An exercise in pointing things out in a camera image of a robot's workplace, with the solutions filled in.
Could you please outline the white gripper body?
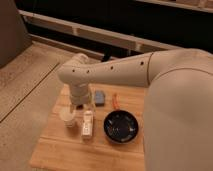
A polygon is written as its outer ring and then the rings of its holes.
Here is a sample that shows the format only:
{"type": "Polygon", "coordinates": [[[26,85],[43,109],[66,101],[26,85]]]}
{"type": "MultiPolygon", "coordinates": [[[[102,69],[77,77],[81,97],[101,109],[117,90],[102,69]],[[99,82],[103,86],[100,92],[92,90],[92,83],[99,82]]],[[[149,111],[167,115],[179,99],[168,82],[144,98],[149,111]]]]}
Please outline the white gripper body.
{"type": "Polygon", "coordinates": [[[83,105],[91,102],[91,90],[88,84],[70,85],[70,101],[73,105],[83,105]]]}

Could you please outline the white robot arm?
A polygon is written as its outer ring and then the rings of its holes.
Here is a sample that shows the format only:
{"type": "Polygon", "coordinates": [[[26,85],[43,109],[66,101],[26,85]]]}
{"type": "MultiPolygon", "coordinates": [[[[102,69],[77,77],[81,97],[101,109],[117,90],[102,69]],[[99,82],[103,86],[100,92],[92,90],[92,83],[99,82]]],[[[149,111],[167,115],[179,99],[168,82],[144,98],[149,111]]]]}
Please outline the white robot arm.
{"type": "Polygon", "coordinates": [[[155,51],[91,64],[80,53],[58,70],[75,105],[90,101],[90,83],[146,87],[146,171],[213,171],[213,54],[155,51]]]}

